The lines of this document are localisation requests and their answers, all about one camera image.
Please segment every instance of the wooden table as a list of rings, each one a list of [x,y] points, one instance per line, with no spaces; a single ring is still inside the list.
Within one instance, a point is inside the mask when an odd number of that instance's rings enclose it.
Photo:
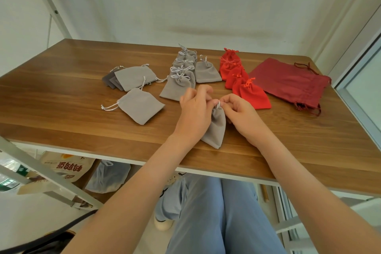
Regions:
[[[180,105],[160,98],[164,83],[145,86],[164,109],[144,126],[120,109],[101,110],[125,92],[106,87],[101,78],[118,65],[150,64],[165,78],[179,48],[84,40],[62,40],[0,78],[0,136],[18,146],[143,164],[173,132]],[[223,50],[198,49],[219,68]],[[302,56],[240,52],[247,72],[268,57],[307,64]],[[230,90],[211,83],[214,98]],[[321,98],[322,113],[315,117],[270,96],[272,109],[259,110],[270,129],[295,157],[324,185],[343,191],[381,196],[381,153],[336,92],[328,87]],[[200,141],[182,161],[188,172],[276,181],[260,152],[227,125],[219,150]]]

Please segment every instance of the leg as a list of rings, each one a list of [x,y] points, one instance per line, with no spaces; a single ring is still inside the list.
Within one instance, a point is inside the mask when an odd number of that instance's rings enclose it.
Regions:
[[[222,179],[226,214],[226,253],[286,253],[262,211],[254,185]]]
[[[178,220],[167,253],[225,253],[221,180],[185,174],[159,199],[158,220]]]

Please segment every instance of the hand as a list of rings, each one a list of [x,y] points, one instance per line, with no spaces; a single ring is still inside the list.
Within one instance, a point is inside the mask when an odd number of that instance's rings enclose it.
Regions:
[[[194,146],[207,131],[212,121],[212,109],[219,100],[213,100],[210,94],[213,88],[200,85],[198,90],[188,88],[180,98],[181,116],[173,132],[174,136]]]
[[[266,140],[271,131],[248,101],[234,93],[220,98],[220,101],[226,117],[250,144],[258,147]]]

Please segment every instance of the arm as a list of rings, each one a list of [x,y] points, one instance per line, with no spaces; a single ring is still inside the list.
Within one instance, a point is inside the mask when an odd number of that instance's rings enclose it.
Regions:
[[[218,100],[212,87],[189,88],[181,97],[174,133],[81,229],[63,254],[133,253],[167,179],[208,129]]]
[[[381,235],[298,162],[250,103],[234,94],[221,101],[236,129],[266,159],[319,253],[381,253]]]

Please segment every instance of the wooden stick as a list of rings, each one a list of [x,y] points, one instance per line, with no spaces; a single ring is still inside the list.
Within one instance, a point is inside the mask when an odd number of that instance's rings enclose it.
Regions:
[[[269,201],[269,194],[267,193],[266,186],[261,184],[261,190],[262,190],[263,199],[267,203]]]

